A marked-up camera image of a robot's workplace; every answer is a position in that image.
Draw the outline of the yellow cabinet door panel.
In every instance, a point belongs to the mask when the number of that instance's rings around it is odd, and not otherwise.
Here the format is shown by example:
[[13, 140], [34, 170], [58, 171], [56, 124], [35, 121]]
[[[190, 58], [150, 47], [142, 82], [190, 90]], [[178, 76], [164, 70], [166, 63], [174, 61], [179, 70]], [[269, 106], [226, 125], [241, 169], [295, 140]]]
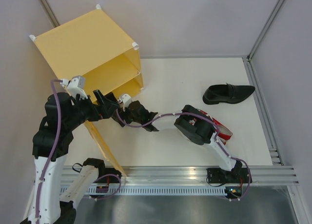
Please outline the yellow cabinet door panel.
[[84, 126], [87, 128], [89, 134], [96, 142], [104, 158], [114, 167], [114, 169], [118, 170], [119, 172], [121, 172], [123, 176], [127, 177], [124, 169], [119, 164], [117, 159], [114, 157], [113, 153], [110, 150], [110, 147], [106, 144], [106, 142], [104, 141], [103, 137], [101, 136], [95, 125], [90, 121], [86, 121], [84, 123]]

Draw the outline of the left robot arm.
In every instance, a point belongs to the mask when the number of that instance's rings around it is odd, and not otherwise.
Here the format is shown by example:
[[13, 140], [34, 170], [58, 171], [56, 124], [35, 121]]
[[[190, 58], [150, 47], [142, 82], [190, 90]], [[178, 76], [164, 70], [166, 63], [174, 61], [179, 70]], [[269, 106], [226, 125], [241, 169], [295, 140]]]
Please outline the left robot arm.
[[54, 92], [45, 104], [46, 115], [33, 137], [36, 170], [32, 210], [24, 224], [72, 224], [77, 207], [87, 189], [94, 182], [108, 181], [105, 163], [101, 159], [87, 158], [78, 177], [61, 195], [62, 169], [73, 141], [73, 131], [85, 122], [108, 119], [118, 108], [112, 92], [103, 95], [93, 91], [97, 103], [90, 97], [70, 96], [65, 92]]

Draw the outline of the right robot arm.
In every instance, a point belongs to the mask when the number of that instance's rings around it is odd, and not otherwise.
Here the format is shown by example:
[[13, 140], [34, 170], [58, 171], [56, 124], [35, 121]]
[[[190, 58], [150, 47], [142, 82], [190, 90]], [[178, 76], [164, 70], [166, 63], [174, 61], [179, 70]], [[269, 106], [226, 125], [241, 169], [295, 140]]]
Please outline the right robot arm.
[[116, 103], [112, 118], [120, 126], [143, 128], [148, 132], [176, 128], [190, 142], [213, 152], [225, 181], [233, 183], [240, 177], [242, 161], [225, 147], [233, 136], [232, 131], [205, 111], [185, 105], [181, 112], [159, 114], [148, 111], [128, 94], [117, 99], [110, 92], [105, 97]]

